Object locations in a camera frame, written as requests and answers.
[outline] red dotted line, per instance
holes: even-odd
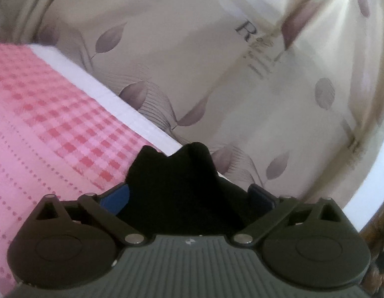
[[[14,153],[14,157],[18,157],[17,160],[18,160],[18,161],[21,161],[21,158],[20,158],[16,153]],[[33,170],[32,170],[32,169],[29,170],[29,173],[30,173],[30,174],[33,174],[33,175],[32,175],[33,178],[37,178],[37,175],[33,173]],[[9,180],[10,180],[11,182],[14,181],[14,179],[13,179],[12,177],[9,177],[9,174],[6,174],[5,176],[6,176],[7,178],[9,178]],[[41,178],[38,178],[37,181],[38,181],[39,183],[41,183],[42,179],[41,179]]]
[[[6,205],[6,204],[7,204],[6,201],[2,201],[2,205]],[[11,206],[7,206],[7,210],[8,210],[8,211],[11,211]],[[17,212],[12,211],[12,215],[13,215],[13,216],[17,216],[17,214],[18,214]],[[17,220],[18,220],[18,221],[22,221],[22,217],[18,216]]]
[[[26,141],[25,138],[22,137],[22,135],[19,133],[19,130],[16,130],[16,127],[15,127],[13,124],[11,124],[10,121],[8,121],[8,123],[10,124],[11,128],[12,128],[14,131],[16,131],[16,133],[18,134],[18,136],[19,136],[20,138],[22,138],[23,143],[26,144],[26,145],[28,145],[28,147],[31,149],[31,151],[32,151],[36,156],[39,157],[39,160],[41,160],[41,161],[43,162],[43,164],[47,164],[47,161],[44,160],[43,157],[39,156],[38,152],[36,152],[35,149],[33,149],[31,145],[29,145],[29,142]],[[63,181],[64,181],[65,183],[67,183],[69,186],[73,186],[73,183],[69,182],[68,179],[65,179],[65,177],[64,177],[59,171],[55,171],[55,174],[56,174],[56,175],[59,175],[59,179],[63,180]]]
[[[0,273],[1,273],[1,274],[4,274],[4,273],[5,273],[5,270],[4,270],[3,267],[0,267]],[[6,277],[7,279],[9,279],[9,280],[12,278],[12,276],[11,276],[10,273],[7,273],[7,274],[5,275],[5,277]]]
[[[2,239],[5,240],[7,238],[7,235],[3,234],[1,237],[2,237]]]

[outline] blue pad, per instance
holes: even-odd
[[[128,185],[124,185],[102,198],[99,204],[113,215],[117,215],[127,205],[129,199],[130,189]]]

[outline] metal pin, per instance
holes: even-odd
[[[248,235],[248,234],[236,234],[233,237],[233,240],[237,243],[240,243],[240,244],[249,244],[249,243],[253,242],[253,237],[251,235]]]
[[[144,241],[144,239],[145,238],[142,234],[129,234],[124,238],[124,240],[130,244],[140,244]]]

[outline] ribbed plastic surface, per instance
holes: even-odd
[[[9,298],[368,298],[359,287],[298,289],[274,277],[252,250],[222,236],[157,236],[128,248],[106,275],[88,285],[48,291],[21,285]]]

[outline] pink bedsheet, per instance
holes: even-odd
[[[42,196],[76,199],[124,180],[145,139],[38,58],[0,44],[0,292],[6,251]]]

